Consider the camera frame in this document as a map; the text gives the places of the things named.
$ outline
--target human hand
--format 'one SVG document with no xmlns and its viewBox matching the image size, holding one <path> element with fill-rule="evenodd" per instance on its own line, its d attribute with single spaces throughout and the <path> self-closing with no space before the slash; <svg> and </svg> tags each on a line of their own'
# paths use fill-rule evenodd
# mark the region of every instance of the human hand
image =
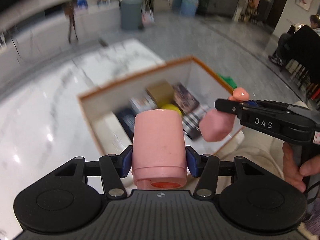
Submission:
<svg viewBox="0 0 320 240">
<path fill-rule="evenodd" d="M 302 182 L 303 177 L 320 173 L 320 155 L 306 161 L 300 168 L 293 160 L 293 151 L 287 142 L 282 145 L 283 174 L 286 182 L 296 187 L 301 192 L 306 190 L 306 185 Z"/>
</svg>

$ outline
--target wooden door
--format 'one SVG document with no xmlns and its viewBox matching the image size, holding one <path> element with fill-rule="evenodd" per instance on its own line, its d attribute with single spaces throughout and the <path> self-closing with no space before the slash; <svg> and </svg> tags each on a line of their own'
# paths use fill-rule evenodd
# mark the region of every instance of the wooden door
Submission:
<svg viewBox="0 0 320 240">
<path fill-rule="evenodd" d="M 275 28 L 277 26 L 286 2 L 287 0 L 274 0 L 266 21 L 270 27 Z"/>
</svg>

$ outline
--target metal screw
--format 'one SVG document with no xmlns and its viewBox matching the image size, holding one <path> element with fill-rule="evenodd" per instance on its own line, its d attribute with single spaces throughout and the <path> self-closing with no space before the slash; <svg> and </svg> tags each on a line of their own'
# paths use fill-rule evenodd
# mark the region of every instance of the metal screw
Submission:
<svg viewBox="0 0 320 240">
<path fill-rule="evenodd" d="M 196 193 L 200 197 L 210 197 L 212 195 L 212 191 L 207 188 L 198 189 Z"/>
<path fill-rule="evenodd" d="M 124 194 L 124 191 L 120 188 L 113 188 L 111 190 L 109 190 L 109 195 L 113 196 L 113 197 L 120 197 Z"/>
</svg>

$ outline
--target white marble tabletop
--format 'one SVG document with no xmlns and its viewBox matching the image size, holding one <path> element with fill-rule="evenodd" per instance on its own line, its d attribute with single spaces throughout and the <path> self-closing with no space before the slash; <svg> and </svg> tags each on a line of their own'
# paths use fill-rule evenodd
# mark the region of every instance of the white marble tabletop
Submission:
<svg viewBox="0 0 320 240">
<path fill-rule="evenodd" d="M 99 159 L 76 96 L 162 63 L 137 40 L 127 40 L 65 62 L 0 103 L 1 237 L 12 239 L 21 231 L 13 213 L 21 190 L 75 156 Z M 88 184 L 101 187 L 99 180 Z"/>
</svg>

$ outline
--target white label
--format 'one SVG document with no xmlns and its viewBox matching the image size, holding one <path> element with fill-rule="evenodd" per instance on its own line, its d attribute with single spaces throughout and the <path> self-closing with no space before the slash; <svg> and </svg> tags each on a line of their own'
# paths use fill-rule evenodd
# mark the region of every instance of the white label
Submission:
<svg viewBox="0 0 320 240">
<path fill-rule="evenodd" d="M 313 143 L 320 145 L 320 132 L 315 132 L 315 136 L 313 138 Z"/>
</svg>

